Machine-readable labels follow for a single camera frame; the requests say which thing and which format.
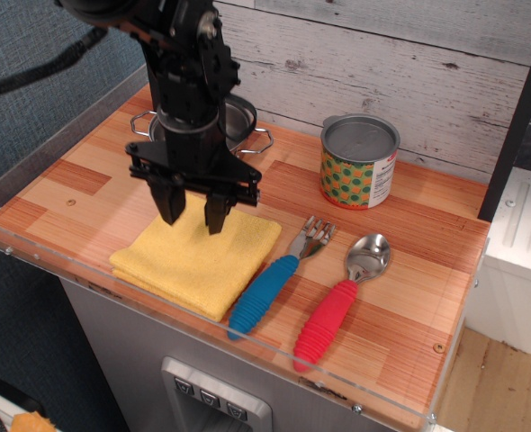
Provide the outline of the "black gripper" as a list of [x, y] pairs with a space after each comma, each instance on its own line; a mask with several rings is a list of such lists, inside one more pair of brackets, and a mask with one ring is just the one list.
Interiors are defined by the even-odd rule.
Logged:
[[131, 158], [130, 174], [148, 184], [165, 223], [179, 219], [187, 191], [208, 194], [204, 218], [210, 235], [221, 233], [237, 203], [257, 205], [261, 174], [230, 152], [224, 120], [194, 132], [163, 132], [162, 140], [133, 141], [125, 151]]

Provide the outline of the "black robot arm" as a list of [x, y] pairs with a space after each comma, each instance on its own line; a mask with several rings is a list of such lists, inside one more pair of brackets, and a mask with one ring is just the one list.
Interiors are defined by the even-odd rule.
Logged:
[[239, 63], [211, 1], [62, 1], [77, 19], [115, 28], [144, 53], [164, 138], [125, 148], [132, 176], [148, 183], [163, 221], [174, 224], [188, 191], [204, 194], [205, 224], [218, 234], [230, 209], [256, 205], [259, 171], [228, 148], [226, 100]]

